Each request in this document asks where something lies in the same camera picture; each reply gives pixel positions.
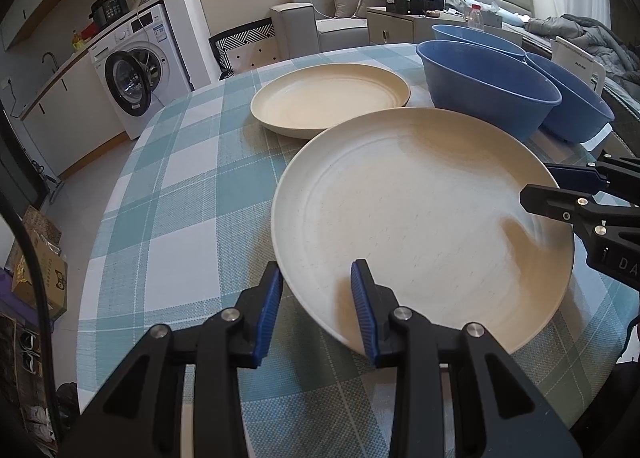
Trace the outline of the blue bowl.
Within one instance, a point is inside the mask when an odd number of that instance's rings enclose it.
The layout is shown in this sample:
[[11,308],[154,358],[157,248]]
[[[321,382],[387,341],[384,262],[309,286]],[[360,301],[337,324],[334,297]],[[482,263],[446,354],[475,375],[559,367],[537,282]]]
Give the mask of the blue bowl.
[[416,45],[437,108],[457,111],[525,140],[562,102],[559,89],[522,60],[454,40]]
[[466,28],[465,26],[451,24],[434,24],[432,31],[436,40],[456,40],[457,42],[499,51],[501,54],[508,54],[521,61],[525,59],[525,50],[520,46],[510,42],[510,40],[484,31],[475,30],[475,28]]
[[570,144],[582,144],[614,121],[615,115],[608,104],[573,73],[540,54],[526,52],[525,59],[561,93],[561,103],[542,122],[542,127],[552,135]]

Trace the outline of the cream plate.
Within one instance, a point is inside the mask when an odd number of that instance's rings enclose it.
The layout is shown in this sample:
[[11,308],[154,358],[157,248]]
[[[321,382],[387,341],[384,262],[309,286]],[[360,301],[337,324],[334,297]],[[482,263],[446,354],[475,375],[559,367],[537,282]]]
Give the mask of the cream plate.
[[399,75],[377,66],[329,63],[282,75],[260,88],[250,112],[266,129],[311,139],[360,115],[405,106],[411,96]]
[[521,206],[529,184],[554,178],[495,126],[439,109],[374,112],[288,163],[272,204],[274,253],[300,305],[355,352],[356,259],[431,322],[477,321],[515,352],[558,310],[574,261],[570,226]]

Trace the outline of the kitchen counter cabinets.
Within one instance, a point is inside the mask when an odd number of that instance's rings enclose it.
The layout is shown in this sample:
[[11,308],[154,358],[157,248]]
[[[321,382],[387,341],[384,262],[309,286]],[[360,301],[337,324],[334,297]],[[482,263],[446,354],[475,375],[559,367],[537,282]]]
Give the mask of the kitchen counter cabinets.
[[21,121],[54,176],[125,132],[88,49],[63,64]]

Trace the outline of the grey duvet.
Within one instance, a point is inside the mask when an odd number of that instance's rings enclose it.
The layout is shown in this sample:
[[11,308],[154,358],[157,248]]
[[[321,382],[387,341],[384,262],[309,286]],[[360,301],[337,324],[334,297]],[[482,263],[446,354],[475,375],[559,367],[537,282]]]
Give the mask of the grey duvet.
[[539,36],[564,38],[596,58],[606,72],[634,67],[620,42],[599,21],[575,16],[530,18],[524,28]]

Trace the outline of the white electric kettle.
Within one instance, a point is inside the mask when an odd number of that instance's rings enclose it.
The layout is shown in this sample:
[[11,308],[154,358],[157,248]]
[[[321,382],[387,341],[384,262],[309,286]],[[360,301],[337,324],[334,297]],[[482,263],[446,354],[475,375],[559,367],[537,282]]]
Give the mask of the white electric kettle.
[[602,94],[605,69],[589,52],[570,43],[561,36],[551,41],[551,60],[589,85],[598,96]]

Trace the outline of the plastic water bottle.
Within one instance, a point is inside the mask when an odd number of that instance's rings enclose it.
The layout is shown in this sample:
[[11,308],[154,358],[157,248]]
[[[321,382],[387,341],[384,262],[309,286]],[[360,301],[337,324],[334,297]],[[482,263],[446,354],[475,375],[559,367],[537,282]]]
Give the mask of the plastic water bottle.
[[473,4],[471,6],[468,17],[466,18],[466,22],[468,22],[468,27],[473,30],[483,31],[484,30],[484,21],[482,14],[482,6],[479,4]]

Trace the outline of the cardboard box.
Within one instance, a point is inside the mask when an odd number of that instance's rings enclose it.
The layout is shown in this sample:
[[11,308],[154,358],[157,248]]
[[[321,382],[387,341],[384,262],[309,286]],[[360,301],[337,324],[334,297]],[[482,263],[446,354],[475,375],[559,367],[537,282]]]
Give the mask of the cardboard box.
[[[46,291],[50,319],[56,320],[66,312],[67,265],[61,250],[41,233],[33,231],[30,239],[32,239],[32,247],[38,259],[44,291]],[[22,255],[13,266],[11,292],[28,306],[37,307],[32,276]]]

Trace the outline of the black organizer box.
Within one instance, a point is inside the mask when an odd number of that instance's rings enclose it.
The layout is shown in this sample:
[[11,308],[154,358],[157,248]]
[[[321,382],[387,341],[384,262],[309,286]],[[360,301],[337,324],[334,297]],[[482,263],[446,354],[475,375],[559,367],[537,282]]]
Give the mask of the black organizer box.
[[385,0],[385,8],[391,14],[427,14],[444,8],[444,0]]

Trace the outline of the grey nightstand cabinet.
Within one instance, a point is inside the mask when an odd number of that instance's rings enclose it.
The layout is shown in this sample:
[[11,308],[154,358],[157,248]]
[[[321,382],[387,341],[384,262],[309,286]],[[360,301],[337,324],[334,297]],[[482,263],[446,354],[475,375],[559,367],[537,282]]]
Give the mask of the grey nightstand cabinet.
[[460,16],[440,14],[438,17],[391,14],[384,7],[367,9],[369,40],[372,45],[410,43],[434,40],[432,27],[435,24],[466,26]]

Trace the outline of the grey sofa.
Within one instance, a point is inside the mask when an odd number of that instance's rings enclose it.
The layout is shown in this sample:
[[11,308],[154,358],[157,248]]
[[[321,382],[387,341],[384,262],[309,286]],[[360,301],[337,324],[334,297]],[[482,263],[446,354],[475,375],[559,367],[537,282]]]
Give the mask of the grey sofa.
[[270,18],[283,59],[369,44],[367,19],[337,17],[334,0],[282,2]]

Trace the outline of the white washing machine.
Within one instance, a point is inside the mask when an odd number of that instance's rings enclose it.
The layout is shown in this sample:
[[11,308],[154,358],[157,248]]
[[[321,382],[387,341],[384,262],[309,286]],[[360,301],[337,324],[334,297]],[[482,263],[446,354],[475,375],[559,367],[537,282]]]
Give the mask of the white washing machine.
[[192,86],[162,2],[145,6],[107,31],[89,54],[130,139]]

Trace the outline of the patterned floor mat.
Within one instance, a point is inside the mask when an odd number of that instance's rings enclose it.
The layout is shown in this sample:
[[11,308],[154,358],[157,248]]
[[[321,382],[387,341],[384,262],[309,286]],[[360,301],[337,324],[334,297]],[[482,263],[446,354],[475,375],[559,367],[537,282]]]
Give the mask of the patterned floor mat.
[[218,63],[221,80],[282,60],[276,30],[270,18],[210,36],[209,46]]

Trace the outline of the black pressure cooker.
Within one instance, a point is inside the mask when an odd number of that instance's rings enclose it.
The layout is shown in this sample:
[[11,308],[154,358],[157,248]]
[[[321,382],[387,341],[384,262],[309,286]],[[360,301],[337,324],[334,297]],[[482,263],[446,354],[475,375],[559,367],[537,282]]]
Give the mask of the black pressure cooker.
[[99,30],[119,20],[129,11],[127,0],[96,0],[91,5],[89,18]]

